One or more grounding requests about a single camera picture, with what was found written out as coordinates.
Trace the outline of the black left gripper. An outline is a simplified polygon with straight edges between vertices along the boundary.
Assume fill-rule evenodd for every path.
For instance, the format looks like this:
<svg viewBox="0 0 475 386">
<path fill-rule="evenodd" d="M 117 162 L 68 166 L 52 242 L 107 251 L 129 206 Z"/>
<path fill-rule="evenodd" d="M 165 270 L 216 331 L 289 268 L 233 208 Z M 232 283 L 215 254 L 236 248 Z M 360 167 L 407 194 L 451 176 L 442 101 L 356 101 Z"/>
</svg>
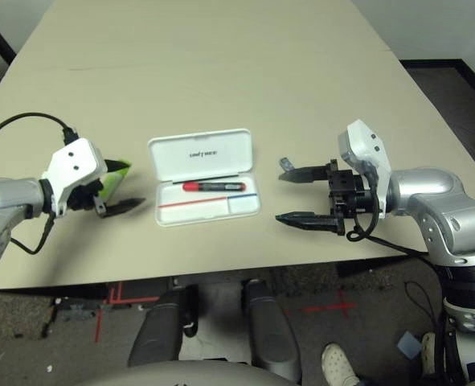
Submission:
<svg viewBox="0 0 475 386">
<path fill-rule="evenodd" d="M 103 166 L 105 172 L 116 172 L 129 168 L 127 162 L 110 159 L 105 159 Z M 144 198 L 131 198 L 106 206 L 100 194 L 103 188 L 103 184 L 99 179 L 87 185 L 75 187 L 68 198 L 68 208 L 73 211 L 94 210 L 100 218 L 109 218 L 131 211 L 145 202 Z"/>
</svg>

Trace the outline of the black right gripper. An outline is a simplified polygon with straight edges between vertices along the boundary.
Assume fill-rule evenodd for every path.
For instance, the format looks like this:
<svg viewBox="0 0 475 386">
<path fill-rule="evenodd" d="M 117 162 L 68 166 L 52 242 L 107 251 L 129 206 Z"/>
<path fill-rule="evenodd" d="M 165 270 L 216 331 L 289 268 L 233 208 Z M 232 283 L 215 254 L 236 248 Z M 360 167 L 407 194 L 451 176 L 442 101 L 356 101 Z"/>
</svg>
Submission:
<svg viewBox="0 0 475 386">
<path fill-rule="evenodd" d="M 339 170 L 335 159 L 322 166 L 284 171 L 278 177 L 280 181 L 313 183 L 328 179 L 330 216 L 317 215 L 311 211 L 292 211 L 276 215 L 275 219 L 303 230 L 336 232 L 345 237 L 369 237 L 379 222 L 378 175 L 370 163 L 360 162 L 359 165 L 365 167 L 360 175 L 355 175 L 352 170 Z M 372 214 L 366 229 L 358 220 L 361 211 Z"/>
</svg>

